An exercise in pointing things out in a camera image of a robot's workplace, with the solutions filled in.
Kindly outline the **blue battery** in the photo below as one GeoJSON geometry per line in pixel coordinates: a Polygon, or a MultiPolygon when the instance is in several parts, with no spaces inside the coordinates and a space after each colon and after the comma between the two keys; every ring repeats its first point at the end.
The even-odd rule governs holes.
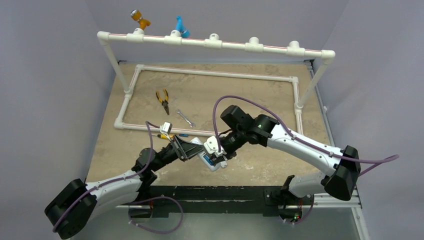
{"type": "Polygon", "coordinates": [[[209,157],[208,157],[208,156],[204,155],[204,156],[203,156],[203,158],[206,160],[206,162],[207,162],[208,164],[210,164],[211,166],[213,165],[213,162],[209,159],[209,157]]]}

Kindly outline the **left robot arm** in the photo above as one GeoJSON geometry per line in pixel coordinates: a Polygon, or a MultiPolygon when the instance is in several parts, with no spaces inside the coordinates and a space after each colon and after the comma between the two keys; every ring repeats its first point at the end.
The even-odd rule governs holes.
{"type": "Polygon", "coordinates": [[[146,203],[157,170],[175,160],[202,157],[208,153],[206,147],[197,137],[186,141],[174,136],[160,151],[152,146],[144,148],[135,165],[118,176],[88,183],[79,178],[72,180],[44,210],[52,231],[66,240],[79,233],[91,219],[114,207],[146,203]]]}

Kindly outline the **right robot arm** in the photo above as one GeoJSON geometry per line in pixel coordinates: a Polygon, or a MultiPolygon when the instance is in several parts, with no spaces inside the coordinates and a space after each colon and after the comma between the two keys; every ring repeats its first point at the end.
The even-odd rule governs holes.
{"type": "Polygon", "coordinates": [[[211,164],[229,160],[244,144],[261,145],[288,153],[316,167],[318,173],[286,179],[280,196],[288,204],[301,197],[327,193],[349,201],[361,173],[358,150],[352,146],[341,149],[319,143],[283,127],[276,119],[260,114],[252,118],[240,107],[230,105],[220,118],[229,126],[225,137],[212,136],[204,144],[211,164]]]}

